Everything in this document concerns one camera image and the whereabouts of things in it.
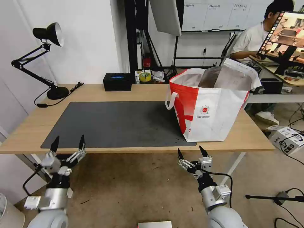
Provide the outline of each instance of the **bag handle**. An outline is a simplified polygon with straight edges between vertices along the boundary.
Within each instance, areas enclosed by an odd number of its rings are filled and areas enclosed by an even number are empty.
[[[171,95],[171,99],[170,99],[170,103],[168,105],[168,98],[169,98],[169,95],[170,95],[170,88],[168,89],[167,91],[167,96],[166,96],[166,101],[165,101],[165,105],[166,105],[166,108],[168,110],[172,109],[173,106],[174,106],[174,101],[175,101],[175,98],[178,97],[178,93],[176,92],[173,92],[172,95]]]

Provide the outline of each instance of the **lamp base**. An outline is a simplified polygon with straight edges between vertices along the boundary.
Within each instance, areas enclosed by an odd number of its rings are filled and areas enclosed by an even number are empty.
[[[47,92],[47,97],[50,100],[58,100],[65,98],[69,95],[70,91],[65,87],[51,87],[51,89]]]

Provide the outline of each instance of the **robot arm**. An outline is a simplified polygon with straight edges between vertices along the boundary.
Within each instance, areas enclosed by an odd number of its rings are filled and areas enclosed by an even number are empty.
[[[178,164],[193,174],[199,184],[199,192],[209,218],[209,228],[247,228],[234,209],[225,207],[231,191],[227,185],[218,186],[207,173],[212,167],[212,157],[201,146],[199,148],[203,157],[192,162],[185,160],[178,149]]]
[[[66,207],[67,199],[71,197],[72,193],[69,175],[72,168],[85,157],[86,144],[85,138],[82,136],[78,151],[67,159],[58,158],[56,154],[58,144],[59,136],[52,143],[50,151],[47,152],[45,158],[37,167],[37,170],[41,168],[47,170],[52,175],[52,179],[47,184],[44,196],[28,196],[26,199],[24,204],[26,209],[38,209],[40,211],[29,223],[28,228],[67,228],[68,226]]]

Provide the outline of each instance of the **white t-shirt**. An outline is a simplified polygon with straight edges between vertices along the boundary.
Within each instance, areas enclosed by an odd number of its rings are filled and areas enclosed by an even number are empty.
[[[266,39],[268,33],[269,32],[264,30],[263,22],[246,29],[237,39],[231,53],[236,53],[239,51],[258,51]],[[246,64],[250,62],[250,59],[245,58],[238,61]]]

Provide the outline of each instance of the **person's arm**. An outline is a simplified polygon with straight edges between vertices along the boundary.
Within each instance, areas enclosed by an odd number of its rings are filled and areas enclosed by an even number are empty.
[[[253,57],[259,59],[259,56],[257,55],[257,51],[251,51],[251,52],[246,52],[246,51],[238,51],[235,53],[231,53],[230,57],[232,59],[245,59],[248,58],[250,55],[252,55]]]
[[[235,60],[248,58],[250,55],[259,58],[257,56],[257,51],[244,51],[250,42],[250,34],[248,31],[242,32],[240,37],[237,39],[233,46],[230,57]]]

